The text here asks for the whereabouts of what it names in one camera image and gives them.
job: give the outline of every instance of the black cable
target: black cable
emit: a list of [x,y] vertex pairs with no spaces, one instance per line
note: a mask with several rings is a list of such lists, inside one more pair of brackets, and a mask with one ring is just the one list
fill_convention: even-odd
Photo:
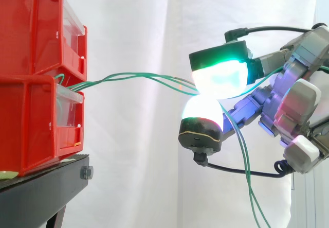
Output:
[[314,26],[312,26],[312,29],[317,29],[320,26],[327,26],[325,23],[317,23]]
[[296,31],[296,32],[308,32],[309,29],[288,27],[288,26],[260,26],[247,29],[247,33],[257,32],[257,31]]
[[302,28],[296,28],[296,27],[288,27],[288,26],[260,26],[260,27],[254,27],[254,28],[238,28],[234,30],[227,31],[224,33],[225,41],[230,42],[232,40],[237,40],[238,38],[241,38],[243,36],[248,35],[252,32],[257,31],[272,31],[272,30],[281,30],[281,31],[296,31],[296,32],[308,32],[311,31],[309,29],[302,29]]
[[[227,171],[227,172],[232,172],[232,173],[239,173],[239,174],[245,174],[245,170],[240,170],[240,169],[232,169],[224,166],[219,166],[219,165],[214,165],[214,164],[207,164],[208,167],[216,169],[216,170],[222,170],[222,171]],[[274,169],[279,173],[279,174],[273,174],[273,173],[265,173],[265,172],[259,172],[259,171],[250,171],[251,175],[254,176],[259,176],[259,177],[267,177],[267,178],[282,178],[285,175],[288,175],[290,173],[294,172],[294,169],[288,165],[287,160],[281,160],[281,161],[276,161],[274,163]]]

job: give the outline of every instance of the white light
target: white light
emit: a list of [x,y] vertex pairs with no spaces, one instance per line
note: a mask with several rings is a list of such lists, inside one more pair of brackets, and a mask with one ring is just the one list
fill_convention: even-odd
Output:
[[247,63],[237,60],[221,62],[192,73],[198,91],[215,99],[240,95],[247,86]]
[[200,117],[212,120],[223,130],[223,110],[220,103],[209,96],[198,95],[192,97],[186,104],[182,119]]

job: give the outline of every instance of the red plastic drawer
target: red plastic drawer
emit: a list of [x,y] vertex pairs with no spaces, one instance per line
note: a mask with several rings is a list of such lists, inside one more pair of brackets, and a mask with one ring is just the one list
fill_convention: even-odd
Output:
[[23,176],[83,149],[82,93],[47,75],[1,75],[0,95],[0,173]]
[[0,0],[1,75],[87,77],[87,29],[66,0]]

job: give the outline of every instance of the black metal stand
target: black metal stand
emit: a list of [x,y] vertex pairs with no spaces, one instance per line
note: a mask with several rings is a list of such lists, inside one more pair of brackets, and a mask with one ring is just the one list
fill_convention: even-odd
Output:
[[69,160],[26,177],[0,180],[0,227],[39,228],[47,222],[47,228],[60,228],[66,204],[92,177],[88,155]]

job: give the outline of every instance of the green wire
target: green wire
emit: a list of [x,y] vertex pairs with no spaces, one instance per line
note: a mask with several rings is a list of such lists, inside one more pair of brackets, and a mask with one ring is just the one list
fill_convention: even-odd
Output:
[[321,66],[320,68],[329,71],[329,67]]
[[239,141],[239,145],[240,145],[242,156],[243,156],[243,162],[244,162],[244,166],[245,166],[245,174],[246,174],[246,179],[247,179],[247,183],[248,183],[248,191],[249,191],[249,198],[250,198],[252,214],[253,214],[253,217],[256,221],[257,227],[260,228],[256,213],[255,213],[255,210],[254,210],[253,201],[252,201],[252,194],[251,194],[252,189],[251,189],[251,183],[250,183],[250,165],[247,165],[247,161],[246,161],[246,157],[248,159],[249,155],[245,155],[244,148],[243,148],[241,138],[240,138],[240,135],[239,135],[239,128],[236,126],[236,123],[235,123],[233,117],[226,111],[226,109],[223,106],[222,106],[222,109],[223,109],[225,115],[227,116],[227,118],[230,120],[234,130],[236,131],[236,136],[237,136],[237,139]]
[[59,75],[56,75],[54,78],[57,79],[57,78],[60,78],[61,77],[61,80],[60,82],[58,82],[59,85],[61,85],[63,83],[63,80],[65,78],[65,75],[64,74],[59,74]]
[[257,208],[258,210],[260,211],[264,221],[266,222],[267,226],[270,227],[267,219],[265,218],[265,215],[257,201],[257,198],[251,188],[251,174],[250,174],[250,161],[249,161],[249,153],[248,153],[248,149],[247,149],[247,145],[246,145],[246,142],[244,140],[244,137],[239,129],[239,127],[237,126],[236,122],[234,121],[233,117],[225,110],[225,108],[222,106],[222,109],[224,111],[224,113],[226,114],[226,116],[228,117],[228,119],[230,120],[230,122],[232,123],[233,127],[235,128],[235,131],[237,132],[236,135],[237,135],[237,138],[239,140],[239,145],[240,145],[240,148],[241,148],[241,151],[242,151],[242,156],[243,156],[243,160],[244,160],[244,165],[245,165],[245,170],[246,170],[246,178],[247,178],[247,183],[248,183],[248,187],[249,187],[249,198],[250,198],[250,204],[251,204],[251,209],[252,209],[252,213],[253,213],[253,216],[254,216],[254,219],[256,221],[256,224],[258,227],[260,227],[259,223],[258,223],[258,220],[257,220],[257,217],[256,217],[256,213],[254,211],[254,205],[253,205],[253,201],[252,201],[252,198],[254,198],[255,200],[255,203],[257,205]]
[[[116,76],[119,76],[119,75],[134,75],[134,76],[129,76],[129,77],[124,77],[124,78],[116,78],[116,79],[111,79],[112,77],[116,77]],[[75,92],[78,92],[78,91],[81,91],[87,87],[90,87],[90,86],[93,86],[93,85],[96,85],[96,84],[99,84],[99,83],[102,83],[102,82],[105,82],[105,81],[115,81],[115,80],[125,80],[125,79],[131,79],[131,78],[136,78],[136,77],[145,77],[145,78],[149,78],[149,79],[152,79],[154,81],[157,81],[169,88],[172,88],[178,92],[181,92],[181,93],[184,93],[184,94],[187,94],[187,95],[196,95],[196,94],[193,94],[193,93],[188,93],[188,92],[184,92],[184,91],[181,91],[179,89],[176,89],[174,87],[172,87],[171,85],[168,85],[166,84],[165,82],[162,82],[162,81],[159,81],[155,78],[152,78],[152,77],[160,77],[160,78],[164,78],[164,79],[167,79],[167,80],[170,80],[172,82],[175,82],[175,83],[178,83],[178,84],[181,84],[187,88],[190,88],[194,91],[197,91],[197,89],[193,86],[190,86],[190,85],[187,85],[185,83],[182,83],[180,81],[177,81],[177,80],[181,80],[181,81],[184,81],[186,83],[189,83],[189,84],[193,84],[192,82],[188,81],[188,80],[185,80],[185,79],[181,79],[181,78],[178,78],[178,77],[172,77],[172,76],[167,76],[167,75],[158,75],[158,74],[152,74],[152,73],[118,73],[118,74],[113,74],[113,75],[109,75],[107,77],[105,77],[104,79],[102,80],[99,80],[99,81],[94,81],[94,82],[90,82],[90,81],[86,81],[86,82],[81,82],[79,84],[76,84],[76,85],[72,85],[72,86],[69,86],[68,88],[71,89],[72,91],[75,91]]]
[[[327,70],[329,71],[329,67],[325,67],[325,66],[321,66],[320,67],[321,69],[324,69],[324,70]],[[240,96],[243,96],[251,91],[253,91],[254,89],[256,89],[258,86],[260,86],[262,83],[264,83],[270,76],[272,76],[273,74],[276,74],[278,72],[280,72],[281,70],[283,69],[283,67],[279,67],[277,68],[276,70],[274,70],[273,72],[271,72],[269,75],[267,75],[263,80],[261,80],[260,82],[258,82],[257,84],[255,84],[252,88],[248,89],[247,91],[243,92],[242,94],[238,95],[238,96],[235,96],[234,98],[236,97],[240,97]],[[119,75],[133,75],[133,76],[129,76],[129,77],[123,77],[123,78],[116,78],[116,79],[111,79],[112,77],[116,77],[116,76],[119,76]],[[59,77],[62,77],[62,80],[60,81],[60,84],[63,82],[64,80],[64,75],[58,75],[56,76],[55,78],[59,78]],[[184,83],[181,83],[180,81],[183,81],[185,83],[188,83],[190,85],[193,85],[195,86],[195,84],[193,82],[190,82],[190,81],[187,81],[185,79],[182,79],[182,78],[178,78],[178,77],[172,77],[172,76],[166,76],[166,75],[157,75],[157,74],[152,74],[152,73],[131,73],[131,72],[128,72],[128,73],[118,73],[118,74],[113,74],[113,75],[109,75],[107,77],[105,77],[104,79],[102,80],[99,80],[99,81],[95,81],[95,82],[90,82],[90,81],[86,81],[86,82],[81,82],[79,84],[76,84],[76,85],[72,85],[72,86],[69,86],[68,88],[69,89],[72,89],[74,90],[75,92],[77,91],[80,91],[82,89],[85,89],[87,87],[90,87],[90,86],[93,86],[93,85],[96,85],[96,84],[99,84],[101,82],[105,82],[105,81],[116,81],[116,80],[126,80],[126,79],[131,79],[131,78],[136,78],[136,77],[145,77],[145,78],[148,78],[148,79],[151,79],[151,80],[154,80],[154,81],[157,81],[173,90],[176,90],[178,92],[181,92],[183,94],[187,94],[187,95],[197,95],[197,94],[193,94],[193,93],[188,93],[188,92],[184,92],[182,90],[179,90],[165,82],[162,82],[158,79],[155,79],[153,77],[160,77],[160,78],[165,78],[167,80],[170,80],[170,81],[173,81],[173,82],[176,82],[176,83],[179,83],[181,85],[184,85],[186,86],[187,88],[190,88],[192,90],[195,90],[197,91],[196,88],[192,87],[192,86],[189,86],[189,85],[186,85]],[[259,225],[259,222],[257,220],[257,216],[256,216],[256,213],[255,213],[255,210],[254,210],[254,205],[253,205],[253,200],[252,198],[254,199],[264,221],[266,222],[267,226],[270,227],[267,219],[265,218],[265,215],[257,201],[257,198],[252,190],[252,187],[251,187],[251,174],[250,174],[250,160],[249,160],[249,153],[248,153],[248,149],[247,149],[247,145],[246,145],[246,142],[244,140],[244,137],[239,129],[239,127],[237,126],[236,122],[234,121],[233,117],[225,110],[225,108],[222,106],[222,109],[224,111],[224,113],[226,114],[226,116],[228,117],[228,119],[231,121],[232,123],[232,126],[233,128],[235,128],[235,131],[236,131],[236,135],[237,135],[237,138],[238,138],[238,141],[239,141],[239,145],[240,145],[240,148],[241,148],[241,151],[242,151],[242,156],[243,156],[243,160],[244,160],[244,166],[245,166],[245,174],[246,174],[246,179],[247,179],[247,183],[248,183],[248,190],[249,190],[249,198],[250,198],[250,204],[251,204],[251,209],[252,209],[252,213],[253,213],[253,216],[254,216],[254,219],[256,221],[256,224],[258,227],[260,227]]]

